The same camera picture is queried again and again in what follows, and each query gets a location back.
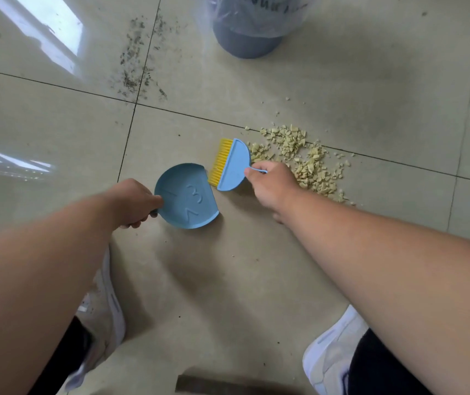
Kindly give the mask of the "person's left hand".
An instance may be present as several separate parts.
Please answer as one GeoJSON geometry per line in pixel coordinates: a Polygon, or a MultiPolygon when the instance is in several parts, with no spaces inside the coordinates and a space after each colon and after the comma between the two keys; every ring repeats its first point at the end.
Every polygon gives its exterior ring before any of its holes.
{"type": "Polygon", "coordinates": [[[101,193],[115,228],[138,228],[148,218],[158,216],[161,207],[144,207],[145,194],[152,192],[135,179],[123,180],[101,193]]]}

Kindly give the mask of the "scattered dark dirt specks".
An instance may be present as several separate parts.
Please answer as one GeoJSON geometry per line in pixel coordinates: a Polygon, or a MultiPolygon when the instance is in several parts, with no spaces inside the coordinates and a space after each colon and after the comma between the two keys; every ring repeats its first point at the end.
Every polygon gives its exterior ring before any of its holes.
{"type": "Polygon", "coordinates": [[[117,69],[108,81],[117,98],[134,103],[167,100],[157,72],[161,70],[158,64],[169,48],[169,38],[180,31],[180,22],[166,20],[159,9],[153,20],[140,15],[129,21],[117,69]]]}

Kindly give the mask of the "person's black trouser leg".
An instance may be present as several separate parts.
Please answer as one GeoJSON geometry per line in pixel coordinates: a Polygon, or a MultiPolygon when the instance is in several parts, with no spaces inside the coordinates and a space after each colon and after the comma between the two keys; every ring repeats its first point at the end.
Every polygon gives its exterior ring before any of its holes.
{"type": "Polygon", "coordinates": [[[67,378],[78,371],[93,345],[93,337],[74,317],[44,370],[27,395],[56,395],[67,378]]]}
{"type": "Polygon", "coordinates": [[[344,395],[433,395],[368,329],[343,378],[344,395]]]}

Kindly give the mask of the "person's left white shoe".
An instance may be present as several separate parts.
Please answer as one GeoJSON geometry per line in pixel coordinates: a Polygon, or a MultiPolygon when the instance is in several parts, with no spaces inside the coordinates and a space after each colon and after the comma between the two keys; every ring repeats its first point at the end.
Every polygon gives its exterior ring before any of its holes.
{"type": "Polygon", "coordinates": [[[76,317],[89,332],[92,342],[80,367],[66,379],[66,392],[79,388],[85,376],[103,363],[125,337],[125,318],[111,280],[110,246],[105,249],[102,265],[78,307],[76,317]]]}

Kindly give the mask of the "person's right forearm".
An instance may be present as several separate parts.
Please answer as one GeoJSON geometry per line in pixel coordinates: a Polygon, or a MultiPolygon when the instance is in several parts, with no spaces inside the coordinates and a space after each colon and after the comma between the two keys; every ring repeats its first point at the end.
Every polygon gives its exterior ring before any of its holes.
{"type": "Polygon", "coordinates": [[[300,189],[282,222],[435,395],[470,395],[470,240],[300,189]]]}

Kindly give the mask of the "person's right white shoe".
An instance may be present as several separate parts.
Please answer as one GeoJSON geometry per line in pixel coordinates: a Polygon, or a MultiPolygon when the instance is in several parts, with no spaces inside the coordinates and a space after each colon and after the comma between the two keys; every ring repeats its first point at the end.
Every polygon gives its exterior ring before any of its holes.
{"type": "Polygon", "coordinates": [[[349,305],[342,317],[303,355],[303,369],[318,395],[348,395],[350,365],[367,323],[349,305]]]}

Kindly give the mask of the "blue plastic dustpan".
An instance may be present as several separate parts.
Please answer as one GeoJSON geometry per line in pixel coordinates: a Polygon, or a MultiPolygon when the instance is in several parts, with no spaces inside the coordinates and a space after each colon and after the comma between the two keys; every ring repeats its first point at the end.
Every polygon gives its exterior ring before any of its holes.
{"type": "Polygon", "coordinates": [[[164,200],[158,214],[174,227],[197,229],[213,222],[220,213],[206,170],[199,164],[170,167],[158,179],[154,194],[164,200]]]}

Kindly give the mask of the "person's left black trouser leg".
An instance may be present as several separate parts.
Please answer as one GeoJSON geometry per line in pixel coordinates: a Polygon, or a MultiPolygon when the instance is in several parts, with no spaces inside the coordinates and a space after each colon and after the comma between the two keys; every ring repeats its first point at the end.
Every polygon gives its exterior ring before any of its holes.
{"type": "Polygon", "coordinates": [[[93,345],[93,337],[74,317],[44,370],[27,395],[56,395],[67,378],[78,371],[93,345]]]}

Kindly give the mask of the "clear plastic bin liner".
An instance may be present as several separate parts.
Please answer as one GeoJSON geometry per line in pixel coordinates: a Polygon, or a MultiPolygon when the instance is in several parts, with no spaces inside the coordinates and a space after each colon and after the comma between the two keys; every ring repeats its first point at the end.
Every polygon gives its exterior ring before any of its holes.
{"type": "Polygon", "coordinates": [[[276,38],[299,28],[321,0],[204,0],[208,19],[249,37],[276,38]]]}

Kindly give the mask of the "person's left forearm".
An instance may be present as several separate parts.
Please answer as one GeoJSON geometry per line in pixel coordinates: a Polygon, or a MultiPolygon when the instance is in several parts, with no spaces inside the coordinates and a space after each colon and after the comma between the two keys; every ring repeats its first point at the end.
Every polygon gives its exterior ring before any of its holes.
{"type": "Polygon", "coordinates": [[[27,395],[67,331],[119,227],[91,196],[0,232],[0,395],[27,395]]]}

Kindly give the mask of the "person's right hand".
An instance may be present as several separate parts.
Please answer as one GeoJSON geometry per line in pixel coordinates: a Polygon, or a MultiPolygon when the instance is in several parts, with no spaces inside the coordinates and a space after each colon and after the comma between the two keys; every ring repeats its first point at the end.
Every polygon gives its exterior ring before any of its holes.
{"type": "Polygon", "coordinates": [[[291,170],[280,162],[273,172],[247,180],[260,204],[269,209],[280,224],[284,223],[284,213],[290,212],[293,200],[303,191],[291,170]]]}

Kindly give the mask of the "person's right black trouser leg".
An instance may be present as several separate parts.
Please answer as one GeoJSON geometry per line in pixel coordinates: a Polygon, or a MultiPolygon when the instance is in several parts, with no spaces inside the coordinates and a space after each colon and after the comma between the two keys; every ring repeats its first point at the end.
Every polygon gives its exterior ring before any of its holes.
{"type": "Polygon", "coordinates": [[[433,395],[368,329],[343,378],[344,395],[433,395]]]}

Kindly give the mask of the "pile of pale yellow crumbs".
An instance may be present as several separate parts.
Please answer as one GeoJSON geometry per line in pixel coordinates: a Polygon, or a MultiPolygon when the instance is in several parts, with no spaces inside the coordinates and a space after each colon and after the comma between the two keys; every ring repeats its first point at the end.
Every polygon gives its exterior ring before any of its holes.
{"type": "MultiPolygon", "coordinates": [[[[337,163],[331,168],[326,162],[329,151],[319,140],[307,141],[305,130],[296,124],[279,124],[278,117],[270,127],[262,126],[260,133],[266,139],[265,144],[248,143],[252,165],[265,160],[284,163],[303,189],[287,213],[314,214],[329,209],[331,203],[357,209],[357,205],[338,187],[344,169],[350,166],[342,153],[337,152],[331,157],[337,163]]],[[[248,185],[241,193],[241,208],[247,211],[267,209],[256,198],[249,181],[245,180],[248,185]]]]}

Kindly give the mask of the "blue-grey trash bin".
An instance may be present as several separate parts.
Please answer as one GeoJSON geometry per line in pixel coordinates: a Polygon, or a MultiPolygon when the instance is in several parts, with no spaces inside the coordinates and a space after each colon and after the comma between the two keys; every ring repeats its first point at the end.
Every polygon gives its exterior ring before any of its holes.
{"type": "Polygon", "coordinates": [[[275,50],[284,36],[276,38],[249,37],[237,34],[211,22],[218,44],[229,54],[239,59],[257,59],[275,50]]]}

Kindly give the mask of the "blue brush with yellow bristles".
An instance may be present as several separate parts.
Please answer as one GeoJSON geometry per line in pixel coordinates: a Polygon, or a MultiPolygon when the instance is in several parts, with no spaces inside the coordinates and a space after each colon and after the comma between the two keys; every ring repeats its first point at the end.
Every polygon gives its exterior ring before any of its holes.
{"type": "Polygon", "coordinates": [[[208,173],[208,183],[221,192],[234,190],[245,179],[245,169],[250,165],[250,150],[242,140],[221,139],[213,167],[208,173]]]}

